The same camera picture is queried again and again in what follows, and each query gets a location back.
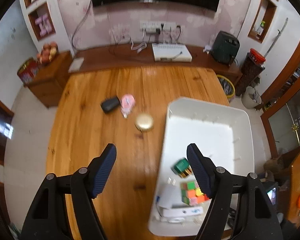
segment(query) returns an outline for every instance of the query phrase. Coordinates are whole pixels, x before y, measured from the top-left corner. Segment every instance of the cabinet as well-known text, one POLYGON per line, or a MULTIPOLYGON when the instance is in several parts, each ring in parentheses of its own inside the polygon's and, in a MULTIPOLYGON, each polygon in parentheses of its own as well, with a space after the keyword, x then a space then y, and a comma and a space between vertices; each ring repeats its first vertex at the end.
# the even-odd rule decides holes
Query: cabinet
POLYGON ((69 79, 68 69, 72 63, 70 51, 62 52, 26 86, 46 107, 58 106, 62 92, 69 79))

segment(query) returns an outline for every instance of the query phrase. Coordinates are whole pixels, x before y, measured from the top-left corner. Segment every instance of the trash can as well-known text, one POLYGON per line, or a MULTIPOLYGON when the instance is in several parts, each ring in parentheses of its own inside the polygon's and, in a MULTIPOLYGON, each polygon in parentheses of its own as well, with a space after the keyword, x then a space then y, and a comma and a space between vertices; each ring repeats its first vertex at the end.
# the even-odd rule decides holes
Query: trash can
POLYGON ((235 93, 234 85, 229 79, 227 79, 224 76, 217 75, 217 77, 223 88, 223 91, 225 92, 228 98, 228 101, 231 102, 231 100, 234 98, 234 93, 235 93))
POLYGON ((246 88, 250 83, 262 72, 264 71, 264 66, 259 64, 256 58, 251 53, 247 53, 246 59, 244 60, 241 72, 242 77, 239 79, 237 84, 235 85, 235 95, 240 97, 242 94, 245 93, 246 88))
POLYGON ((247 87, 245 93, 241 98, 241 102, 247 109, 253 109, 260 105, 262 100, 258 92, 253 87, 247 87))

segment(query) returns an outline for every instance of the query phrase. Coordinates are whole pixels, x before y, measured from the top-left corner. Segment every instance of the wall outlet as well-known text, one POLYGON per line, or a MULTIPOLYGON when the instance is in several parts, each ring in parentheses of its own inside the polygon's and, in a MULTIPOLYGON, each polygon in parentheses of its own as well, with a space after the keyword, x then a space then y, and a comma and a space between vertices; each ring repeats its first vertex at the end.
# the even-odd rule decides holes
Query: wall outlet
POLYGON ((164 22, 164 21, 140 21, 140 30, 146 30, 147 33, 156 33, 156 29, 160 29, 163 24, 164 31, 170 31, 177 28, 175 22, 164 22))

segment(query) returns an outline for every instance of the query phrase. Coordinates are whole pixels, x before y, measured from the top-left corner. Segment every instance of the white bucket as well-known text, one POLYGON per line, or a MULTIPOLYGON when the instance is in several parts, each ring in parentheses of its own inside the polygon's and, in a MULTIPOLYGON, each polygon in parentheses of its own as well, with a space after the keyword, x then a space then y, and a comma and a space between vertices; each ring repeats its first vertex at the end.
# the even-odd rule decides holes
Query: white bucket
POLYGON ((253 109, 257 105, 262 103, 261 97, 258 95, 257 102, 251 99, 250 95, 253 95, 256 90, 253 87, 247 87, 245 93, 241 98, 241 102, 247 109, 253 109))

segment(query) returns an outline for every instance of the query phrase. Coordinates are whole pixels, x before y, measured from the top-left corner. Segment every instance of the pink package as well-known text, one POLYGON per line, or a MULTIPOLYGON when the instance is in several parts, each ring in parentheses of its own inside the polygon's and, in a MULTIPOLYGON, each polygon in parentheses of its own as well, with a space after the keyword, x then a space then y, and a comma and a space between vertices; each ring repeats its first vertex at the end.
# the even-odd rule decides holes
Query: pink package
POLYGON ((121 113, 127 119, 128 114, 130 114, 132 108, 134 107, 136 100, 134 99, 133 95, 125 94, 121 98, 121 113))

